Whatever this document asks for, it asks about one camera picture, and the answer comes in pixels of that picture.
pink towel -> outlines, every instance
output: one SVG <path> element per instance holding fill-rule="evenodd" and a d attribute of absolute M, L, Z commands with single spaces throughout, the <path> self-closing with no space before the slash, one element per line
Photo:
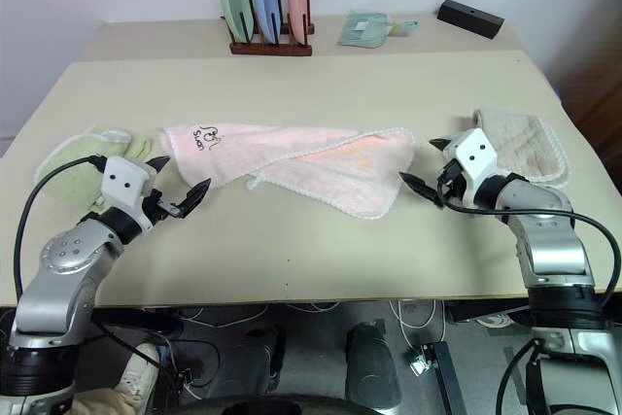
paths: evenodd
<path fill-rule="evenodd" d="M 193 186 L 251 175 L 360 219 L 389 211 L 410 167 L 415 140 L 406 128 L 358 132 L 338 128 L 214 123 L 165 128 L 162 146 Z"/>

black box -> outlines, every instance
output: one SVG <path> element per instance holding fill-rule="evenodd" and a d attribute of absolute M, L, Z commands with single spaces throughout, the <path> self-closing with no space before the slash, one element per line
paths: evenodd
<path fill-rule="evenodd" d="M 488 39 L 497 36 L 503 24 L 503 18 L 495 17 L 453 0 L 446 0 L 442 3 L 438 9 L 437 18 Z"/>

beige tabletop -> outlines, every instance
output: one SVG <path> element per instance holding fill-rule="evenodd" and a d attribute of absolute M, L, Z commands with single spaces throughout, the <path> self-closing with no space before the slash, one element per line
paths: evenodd
<path fill-rule="evenodd" d="M 622 238 L 622 199 L 558 97 L 521 51 L 362 53 L 78 62 L 71 65 L 2 160 L 0 303 L 15 303 L 12 244 L 34 170 L 65 138 L 97 124 L 156 138 L 175 123 L 245 122 L 360 130 L 405 126 L 417 139 L 411 172 L 433 182 L 443 164 L 427 140 L 468 128 L 477 108 L 537 114 L 568 153 L 564 192 L 577 212 Z M 155 148 L 155 155 L 160 150 Z M 525 293 L 514 238 L 494 219 L 440 211 L 408 189 L 376 221 L 248 178 L 213 190 L 183 221 L 166 220 L 127 246 L 100 305 L 168 305 Z M 188 189 L 174 163 L 156 186 Z M 84 213 L 42 194 L 26 229 L 23 277 L 45 242 Z M 611 252 L 589 226 L 597 287 Z"/>

pants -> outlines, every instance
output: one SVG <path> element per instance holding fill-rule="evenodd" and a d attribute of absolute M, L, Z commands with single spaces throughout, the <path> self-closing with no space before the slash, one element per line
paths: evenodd
<path fill-rule="evenodd" d="M 126 395 L 114 389 L 93 389 L 74 396 L 68 415 L 136 415 Z"/>

green towel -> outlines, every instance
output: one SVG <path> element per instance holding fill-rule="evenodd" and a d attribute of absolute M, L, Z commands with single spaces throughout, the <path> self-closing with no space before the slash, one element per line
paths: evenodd
<path fill-rule="evenodd" d="M 80 157 L 125 156 L 145 160 L 151 148 L 149 138 L 109 126 L 94 126 L 52 151 L 37 169 L 35 184 L 59 165 Z M 101 178 L 102 174 L 92 165 L 81 164 L 56 175 L 46 184 L 45 192 L 79 208 L 99 212 L 103 207 Z"/>

